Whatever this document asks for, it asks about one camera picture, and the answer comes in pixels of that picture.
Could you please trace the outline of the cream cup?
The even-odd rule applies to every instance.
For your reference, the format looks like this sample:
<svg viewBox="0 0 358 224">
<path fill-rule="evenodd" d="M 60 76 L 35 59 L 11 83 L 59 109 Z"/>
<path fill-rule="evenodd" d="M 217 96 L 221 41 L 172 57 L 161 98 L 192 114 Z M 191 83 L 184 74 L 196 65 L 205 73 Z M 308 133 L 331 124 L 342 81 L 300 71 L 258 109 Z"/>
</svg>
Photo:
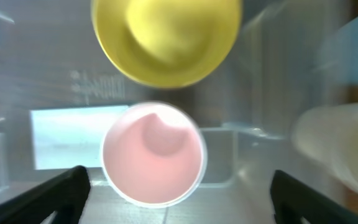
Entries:
<svg viewBox="0 0 358 224">
<path fill-rule="evenodd" d="M 308 110 L 296 121 L 291 141 L 358 193 L 358 103 Z"/>
</svg>

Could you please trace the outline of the small yellow bowl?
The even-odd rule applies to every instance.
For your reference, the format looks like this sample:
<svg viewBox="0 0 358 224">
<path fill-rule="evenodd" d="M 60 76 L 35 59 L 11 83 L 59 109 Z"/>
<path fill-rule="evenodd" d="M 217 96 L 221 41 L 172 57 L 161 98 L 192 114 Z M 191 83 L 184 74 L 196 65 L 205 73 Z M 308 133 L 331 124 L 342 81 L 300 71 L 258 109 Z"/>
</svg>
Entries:
<svg viewBox="0 0 358 224">
<path fill-rule="evenodd" d="M 182 88 L 207 77 L 231 51 L 241 0 L 93 0 L 91 20 L 110 62 L 154 88 Z"/>
</svg>

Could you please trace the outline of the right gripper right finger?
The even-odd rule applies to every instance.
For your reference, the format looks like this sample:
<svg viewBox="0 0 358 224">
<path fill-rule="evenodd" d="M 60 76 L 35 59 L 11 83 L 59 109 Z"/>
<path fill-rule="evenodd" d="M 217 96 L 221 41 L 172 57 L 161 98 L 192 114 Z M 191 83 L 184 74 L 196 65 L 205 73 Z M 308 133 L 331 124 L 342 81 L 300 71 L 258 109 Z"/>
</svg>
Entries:
<svg viewBox="0 0 358 224">
<path fill-rule="evenodd" d="M 347 210 L 304 183 L 276 170 L 270 197 L 277 224 L 358 224 L 358 215 Z"/>
</svg>

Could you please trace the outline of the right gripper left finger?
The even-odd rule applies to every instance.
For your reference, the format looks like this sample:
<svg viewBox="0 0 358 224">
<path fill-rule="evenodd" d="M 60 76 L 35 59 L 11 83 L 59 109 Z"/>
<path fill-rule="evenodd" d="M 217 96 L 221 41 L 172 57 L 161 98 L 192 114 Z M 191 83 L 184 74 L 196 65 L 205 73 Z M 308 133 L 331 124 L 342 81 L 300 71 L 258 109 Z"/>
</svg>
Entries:
<svg viewBox="0 0 358 224">
<path fill-rule="evenodd" d="M 85 167 L 76 166 L 0 204 L 0 223 L 78 223 L 91 190 Z"/>
</svg>

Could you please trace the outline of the pink cup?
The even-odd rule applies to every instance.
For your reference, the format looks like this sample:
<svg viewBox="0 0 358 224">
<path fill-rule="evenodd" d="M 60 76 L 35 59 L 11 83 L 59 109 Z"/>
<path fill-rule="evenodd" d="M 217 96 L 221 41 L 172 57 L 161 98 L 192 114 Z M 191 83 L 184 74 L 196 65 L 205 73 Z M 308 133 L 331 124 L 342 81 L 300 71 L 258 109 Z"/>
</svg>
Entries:
<svg viewBox="0 0 358 224">
<path fill-rule="evenodd" d="M 105 132 L 99 155 L 113 190 L 144 208 L 186 200 L 208 166 L 206 143 L 195 121 L 158 101 L 128 107 Z"/>
</svg>

